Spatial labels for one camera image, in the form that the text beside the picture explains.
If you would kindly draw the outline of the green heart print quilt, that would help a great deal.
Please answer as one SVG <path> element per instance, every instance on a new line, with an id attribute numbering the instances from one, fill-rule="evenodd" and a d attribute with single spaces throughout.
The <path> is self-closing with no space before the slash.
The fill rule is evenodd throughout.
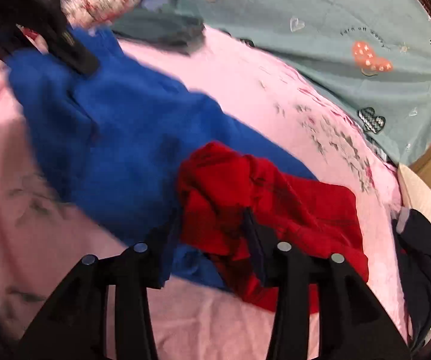
<path id="1" fill-rule="evenodd" d="M 172 0 L 275 55 L 397 163 L 431 146 L 431 18 L 418 0 Z"/>

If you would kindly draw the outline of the cream textured pillow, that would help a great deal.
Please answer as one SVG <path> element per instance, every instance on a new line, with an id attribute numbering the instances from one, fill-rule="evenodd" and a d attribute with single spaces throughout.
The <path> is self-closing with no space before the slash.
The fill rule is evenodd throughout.
<path id="1" fill-rule="evenodd" d="M 408 166 L 400 164 L 397 170 L 403 206 L 422 213 L 431 223 L 431 189 Z"/>

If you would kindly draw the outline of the dark navy garment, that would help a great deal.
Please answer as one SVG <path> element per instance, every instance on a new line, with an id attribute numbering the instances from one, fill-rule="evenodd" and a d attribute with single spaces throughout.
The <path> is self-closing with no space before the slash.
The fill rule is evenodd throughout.
<path id="1" fill-rule="evenodd" d="M 395 252 L 412 330 L 409 349 L 416 353 L 431 329 L 431 222 L 412 208 L 393 221 Z"/>

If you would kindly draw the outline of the blue and red pants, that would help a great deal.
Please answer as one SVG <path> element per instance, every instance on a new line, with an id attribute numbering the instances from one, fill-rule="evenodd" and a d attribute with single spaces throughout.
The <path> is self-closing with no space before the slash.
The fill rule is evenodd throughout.
<path id="1" fill-rule="evenodd" d="M 268 311 L 277 291 L 255 275 L 246 211 L 279 240 L 341 254 L 369 277 L 352 191 L 316 180 L 214 99 L 125 55 L 108 30 L 74 36 L 99 60 L 90 76 L 35 49 L 8 58 L 35 158 L 62 201 L 127 244 L 180 217 L 171 275 Z"/>

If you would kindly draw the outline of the pink floral bed sheet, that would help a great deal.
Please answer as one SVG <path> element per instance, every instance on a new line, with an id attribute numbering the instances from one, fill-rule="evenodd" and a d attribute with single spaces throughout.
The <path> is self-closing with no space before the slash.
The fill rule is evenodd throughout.
<path id="1" fill-rule="evenodd" d="M 395 173 L 293 68 L 77 31 L 0 70 L 14 359 L 408 359 Z"/>

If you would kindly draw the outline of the folded dark green garment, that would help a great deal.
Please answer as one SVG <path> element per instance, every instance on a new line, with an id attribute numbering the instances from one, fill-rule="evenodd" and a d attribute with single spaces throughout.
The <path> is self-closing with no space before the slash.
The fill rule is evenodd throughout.
<path id="1" fill-rule="evenodd" d="M 190 55 L 205 44 L 202 19 L 171 11 L 135 8 L 111 24 L 118 37 L 161 50 Z"/>

